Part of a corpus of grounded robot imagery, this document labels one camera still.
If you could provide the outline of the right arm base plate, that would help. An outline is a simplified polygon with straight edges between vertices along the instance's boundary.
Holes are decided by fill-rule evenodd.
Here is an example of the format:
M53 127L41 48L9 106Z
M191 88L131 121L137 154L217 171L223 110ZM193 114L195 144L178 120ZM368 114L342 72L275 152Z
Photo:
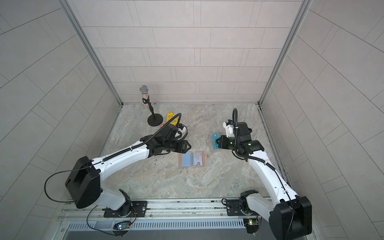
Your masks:
M260 216L258 213L242 208L240 199L222 199L222 204L225 205L228 216L253 217Z

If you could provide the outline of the teal credit card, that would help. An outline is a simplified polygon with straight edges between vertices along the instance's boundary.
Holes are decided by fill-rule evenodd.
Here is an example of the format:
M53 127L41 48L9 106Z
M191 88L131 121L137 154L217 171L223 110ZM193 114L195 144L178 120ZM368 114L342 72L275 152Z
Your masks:
M212 143L213 143L213 150L217 150L219 148L219 145L217 143L217 140L219 139L219 134L216 133L214 135L212 135Z

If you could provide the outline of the left green circuit board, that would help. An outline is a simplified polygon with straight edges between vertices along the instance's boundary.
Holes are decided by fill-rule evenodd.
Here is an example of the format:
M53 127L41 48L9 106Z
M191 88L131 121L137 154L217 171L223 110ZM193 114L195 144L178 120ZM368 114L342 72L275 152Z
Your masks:
M128 230L131 226L130 221L123 221L123 222L118 222L113 226L113 230L116 231L125 231Z

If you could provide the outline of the aluminium mounting rail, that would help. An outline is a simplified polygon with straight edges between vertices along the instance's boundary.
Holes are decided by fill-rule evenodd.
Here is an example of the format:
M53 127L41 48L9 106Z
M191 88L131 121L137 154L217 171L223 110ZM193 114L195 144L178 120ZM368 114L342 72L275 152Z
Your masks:
M198 216L203 218L227 215L226 207L222 204L222 199L152 199L152 200L131 200L131 201L147 201L148 206L146 214L143 218L166 218ZM80 220L85 217L86 213L90 213L91 209L96 207L102 212L106 207L99 205L90 205L84 209L78 209L75 203L65 204L58 216L59 221Z

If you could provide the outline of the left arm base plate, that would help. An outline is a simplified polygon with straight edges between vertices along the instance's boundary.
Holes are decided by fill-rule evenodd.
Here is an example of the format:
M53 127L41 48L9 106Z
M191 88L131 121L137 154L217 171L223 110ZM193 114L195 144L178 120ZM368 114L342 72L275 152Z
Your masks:
M146 214L147 201L130 201L124 203L118 210L103 209L104 218L142 218Z

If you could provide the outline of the white credit card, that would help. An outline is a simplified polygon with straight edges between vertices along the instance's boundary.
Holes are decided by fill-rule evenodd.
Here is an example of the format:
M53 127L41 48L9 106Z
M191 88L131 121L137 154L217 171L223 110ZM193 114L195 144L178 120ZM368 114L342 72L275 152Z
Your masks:
M193 153L193 166L203 166L204 165L204 153L203 152L194 152Z

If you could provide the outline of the microphone on black stand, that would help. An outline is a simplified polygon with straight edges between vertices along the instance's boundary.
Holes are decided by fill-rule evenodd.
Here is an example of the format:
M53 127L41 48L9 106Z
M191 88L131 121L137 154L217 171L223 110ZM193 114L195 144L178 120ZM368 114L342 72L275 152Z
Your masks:
M140 92L142 94L142 101L143 103L148 106L151 115L148 117L147 122L150 126L156 127L159 126L163 122L163 117L160 114L155 114L154 108L152 106L152 103L150 101L150 96L148 94L149 88L146 85L142 85L140 87Z

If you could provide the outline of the right circuit board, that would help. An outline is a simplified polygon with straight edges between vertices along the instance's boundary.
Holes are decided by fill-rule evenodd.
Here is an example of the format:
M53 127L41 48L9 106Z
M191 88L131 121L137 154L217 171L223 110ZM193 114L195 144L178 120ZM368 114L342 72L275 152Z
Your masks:
M260 221L257 218L243 219L243 222L248 234L255 234L260 228Z

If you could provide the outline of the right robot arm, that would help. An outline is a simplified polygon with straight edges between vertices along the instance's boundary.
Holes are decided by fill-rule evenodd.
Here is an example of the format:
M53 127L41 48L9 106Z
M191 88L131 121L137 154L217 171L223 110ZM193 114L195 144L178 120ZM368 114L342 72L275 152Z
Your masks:
M300 197L277 172L262 144L252 140L252 129L245 122L223 123L226 130L216 140L220 149L232 150L257 172L270 199L256 191L246 191L241 196L241 210L245 214L257 213L266 220L277 240L294 240L312 233L312 204L307 197Z

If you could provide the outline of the yellow triangular plastic block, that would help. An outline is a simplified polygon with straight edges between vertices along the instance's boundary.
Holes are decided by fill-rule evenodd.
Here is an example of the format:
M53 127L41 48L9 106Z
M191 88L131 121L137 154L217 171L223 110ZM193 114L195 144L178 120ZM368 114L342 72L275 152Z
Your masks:
M167 113L167 122L169 123L169 125L178 127L179 120L180 120L179 114L174 115L173 113Z

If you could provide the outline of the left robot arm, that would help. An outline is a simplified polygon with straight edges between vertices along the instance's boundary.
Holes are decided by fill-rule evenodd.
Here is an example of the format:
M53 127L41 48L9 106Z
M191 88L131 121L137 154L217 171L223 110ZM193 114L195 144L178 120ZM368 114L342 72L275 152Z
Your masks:
M65 186L78 209L90 205L104 206L120 217L131 212L132 201L123 190L111 190L103 181L115 172L141 160L162 153L185 154L191 145L185 139L188 129L183 124L163 125L155 134L142 137L132 146L113 154L78 159Z

